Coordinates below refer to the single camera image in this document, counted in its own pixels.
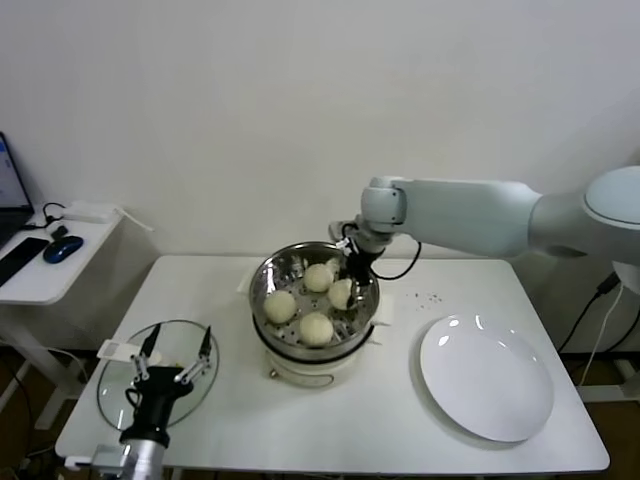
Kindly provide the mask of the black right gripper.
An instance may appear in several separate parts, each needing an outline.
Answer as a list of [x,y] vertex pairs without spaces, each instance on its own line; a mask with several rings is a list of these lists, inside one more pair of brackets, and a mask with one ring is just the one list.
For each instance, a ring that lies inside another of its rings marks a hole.
[[346,256],[345,268],[341,269],[341,279],[352,279],[350,305],[356,306],[364,301],[370,293],[371,265],[375,255],[369,252],[352,251]]

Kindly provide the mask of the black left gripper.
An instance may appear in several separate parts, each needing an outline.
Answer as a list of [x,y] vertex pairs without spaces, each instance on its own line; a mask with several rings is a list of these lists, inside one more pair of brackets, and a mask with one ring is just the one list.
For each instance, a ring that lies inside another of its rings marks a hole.
[[211,327],[207,327],[194,363],[184,368],[149,367],[149,360],[161,331],[156,324],[143,341],[137,354],[131,356],[134,368],[135,407],[133,424],[149,429],[166,429],[177,400],[193,391],[193,383],[211,366]]

